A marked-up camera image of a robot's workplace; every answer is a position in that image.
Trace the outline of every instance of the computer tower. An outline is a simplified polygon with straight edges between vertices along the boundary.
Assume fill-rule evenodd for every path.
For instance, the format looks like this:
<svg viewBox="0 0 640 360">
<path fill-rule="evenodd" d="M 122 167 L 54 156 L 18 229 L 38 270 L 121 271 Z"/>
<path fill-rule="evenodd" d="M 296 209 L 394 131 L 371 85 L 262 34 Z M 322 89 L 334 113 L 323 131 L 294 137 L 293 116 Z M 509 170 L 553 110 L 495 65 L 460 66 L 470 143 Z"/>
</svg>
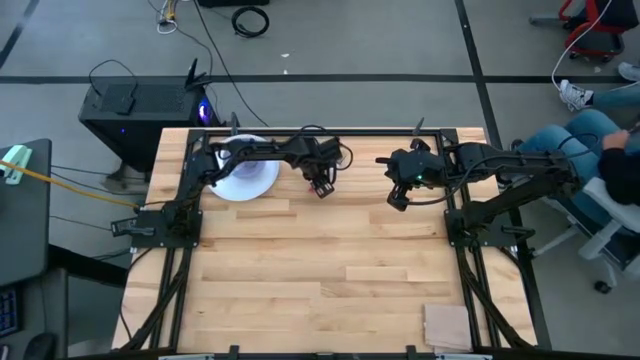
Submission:
<svg viewBox="0 0 640 360">
<path fill-rule="evenodd" d="M 79 119 L 140 172 L 153 169 L 163 128 L 220 126 L 204 87 L 181 77 L 94 79 Z"/>
</svg>

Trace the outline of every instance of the red chair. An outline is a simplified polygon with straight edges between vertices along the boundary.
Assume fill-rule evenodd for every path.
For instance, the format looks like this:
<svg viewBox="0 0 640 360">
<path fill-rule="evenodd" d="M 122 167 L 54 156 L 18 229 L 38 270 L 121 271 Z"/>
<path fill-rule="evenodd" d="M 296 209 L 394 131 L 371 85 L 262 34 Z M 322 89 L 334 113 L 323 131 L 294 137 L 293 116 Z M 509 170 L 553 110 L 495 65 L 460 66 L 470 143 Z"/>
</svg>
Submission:
<svg viewBox="0 0 640 360">
<path fill-rule="evenodd" d="M 592 55 L 602 56 L 603 62 L 609 62 L 624 51 L 624 41 L 621 35 L 638 26 L 638 15 L 633 0 L 611 1 L 611 5 L 600 21 L 569 50 L 569 58 L 575 59 L 580 55 Z M 566 0 L 557 16 L 557 20 L 564 22 L 563 28 L 571 31 L 565 41 L 565 48 L 571 46 L 598 20 L 609 0 L 587 0 L 580 13 L 575 16 L 565 15 L 565 11 L 572 3 L 573 0 Z M 532 17 L 530 22 L 536 24 L 543 20 L 549 19 Z"/>
</svg>

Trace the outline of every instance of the sneaker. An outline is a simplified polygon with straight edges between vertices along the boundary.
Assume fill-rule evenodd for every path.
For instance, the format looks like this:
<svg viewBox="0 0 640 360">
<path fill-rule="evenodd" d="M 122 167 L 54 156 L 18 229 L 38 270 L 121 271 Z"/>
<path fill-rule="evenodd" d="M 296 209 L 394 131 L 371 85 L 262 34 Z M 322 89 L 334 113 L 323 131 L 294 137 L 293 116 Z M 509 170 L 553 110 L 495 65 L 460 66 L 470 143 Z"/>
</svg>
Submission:
<svg viewBox="0 0 640 360">
<path fill-rule="evenodd" d="M 620 73 L 620 76 L 626 80 L 633 82 L 640 81 L 640 66 L 634 66 L 629 63 L 622 62 L 618 65 L 618 72 Z"/>
<path fill-rule="evenodd" d="M 562 80 L 560 83 L 560 100 L 567 104 L 570 111 L 590 107 L 591 105 L 587 105 L 587 101 L 592 97 L 593 91 L 572 85 L 569 80 Z"/>
</svg>

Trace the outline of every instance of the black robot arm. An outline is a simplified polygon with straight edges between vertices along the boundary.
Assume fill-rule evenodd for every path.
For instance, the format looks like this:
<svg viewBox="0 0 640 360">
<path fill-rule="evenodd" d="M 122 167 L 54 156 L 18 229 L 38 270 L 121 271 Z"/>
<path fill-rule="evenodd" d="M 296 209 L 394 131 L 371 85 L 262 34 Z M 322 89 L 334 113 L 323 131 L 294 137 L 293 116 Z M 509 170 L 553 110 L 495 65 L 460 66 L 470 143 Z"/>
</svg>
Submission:
<svg viewBox="0 0 640 360">
<path fill-rule="evenodd" d="M 341 148 L 349 150 L 338 137 L 318 142 L 302 132 L 280 142 L 236 139 L 207 144 L 206 137 L 202 142 L 198 148 L 188 146 L 175 199 L 164 202 L 161 210 L 141 210 L 136 218 L 112 222 L 114 236 L 132 235 L 136 247 L 195 247 L 200 240 L 202 190 L 215 186 L 241 163 L 287 162 L 293 169 L 299 168 L 318 197 L 324 198 L 334 191 L 336 173 L 342 170 L 338 168 L 343 158 Z"/>
<path fill-rule="evenodd" d="M 580 188 L 571 162 L 561 151 L 502 151 L 486 144 L 464 143 L 445 147 L 443 154 L 436 155 L 420 139 L 413 140 L 411 149 L 409 152 L 399 149 L 390 158 L 376 159 L 387 165 L 385 175 L 394 183 L 387 202 L 400 211 L 409 205 L 429 205 L 446 199 L 412 202 L 407 192 L 414 188 L 446 187 L 452 189 L 453 194 L 464 184 L 494 175 L 530 177 L 523 185 L 489 201 L 464 204 L 463 225 L 467 229 L 490 222 L 495 216 L 540 197 L 568 197 Z"/>
<path fill-rule="evenodd" d="M 334 191 L 337 164 L 342 160 L 338 137 L 322 143 L 311 136 L 293 136 L 286 141 L 254 141 L 236 139 L 226 143 L 211 143 L 197 150 L 186 171 L 186 181 L 178 188 L 174 201 L 167 202 L 162 211 L 169 228 L 176 236 L 189 236 L 190 216 L 198 205 L 202 190 L 216 183 L 246 161 L 284 161 L 291 168 L 299 168 L 321 199 Z M 219 166 L 217 156 L 223 159 Z"/>
</svg>

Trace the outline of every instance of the white cable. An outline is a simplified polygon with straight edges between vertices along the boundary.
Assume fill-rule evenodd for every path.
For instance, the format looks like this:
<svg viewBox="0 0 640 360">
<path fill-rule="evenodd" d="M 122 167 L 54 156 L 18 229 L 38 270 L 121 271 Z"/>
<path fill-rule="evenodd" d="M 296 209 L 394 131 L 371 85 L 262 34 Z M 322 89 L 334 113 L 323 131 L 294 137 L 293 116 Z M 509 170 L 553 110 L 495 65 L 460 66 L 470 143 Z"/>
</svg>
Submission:
<svg viewBox="0 0 640 360">
<path fill-rule="evenodd" d="M 169 0 L 164 0 L 164 4 L 162 4 L 162 8 L 160 9 L 160 12 L 158 13 L 158 21 L 157 21 L 158 25 L 156 25 L 156 31 L 160 35 L 169 35 L 169 34 L 175 32 L 176 30 L 178 30 L 178 23 L 175 22 L 174 20 L 167 19 L 165 17 L 165 15 L 164 15 L 165 10 L 167 9 L 167 5 L 169 5 Z M 173 25 L 173 28 L 171 28 L 170 30 L 167 30 L 167 31 L 160 30 L 161 25 L 166 25 L 166 24 Z"/>
<path fill-rule="evenodd" d="M 554 67 L 553 71 L 551 72 L 551 81 L 553 82 L 553 85 L 556 87 L 556 89 L 558 89 L 558 91 L 560 91 L 560 86 L 558 86 L 558 83 L 556 83 L 556 72 L 558 71 L 558 67 L 560 67 L 560 63 L 562 63 L 562 60 L 564 59 L 564 57 L 571 50 L 571 48 L 573 48 L 573 45 L 575 45 L 578 41 L 580 41 L 580 39 L 582 39 L 583 36 L 587 35 L 587 33 L 591 31 L 591 29 L 593 29 L 596 25 L 598 25 L 598 23 L 600 22 L 600 19 L 602 19 L 604 14 L 607 12 L 607 9 L 609 9 L 609 5 L 611 5 L 612 2 L 613 0 L 609 0 L 609 2 L 607 3 L 607 6 L 604 7 L 604 9 L 602 10 L 602 13 L 598 17 L 598 19 L 596 19 L 596 21 L 591 25 L 591 27 L 589 27 L 585 32 L 583 32 L 580 36 L 578 36 L 578 38 L 575 39 L 571 43 L 571 45 L 567 46 L 567 48 L 564 50 L 562 55 L 560 55 L 560 59 L 558 59 L 558 62 L 556 63 L 556 67 Z"/>
<path fill-rule="evenodd" d="M 162 31 L 160 30 L 160 23 L 158 23 L 158 25 L 156 26 L 156 31 L 158 31 L 158 34 L 160 35 L 169 35 L 173 32 L 175 32 L 176 30 L 178 30 L 178 23 L 173 21 L 173 20 L 165 20 L 164 21 L 165 24 L 172 24 L 173 28 L 171 28 L 171 30 L 168 31 Z"/>
</svg>

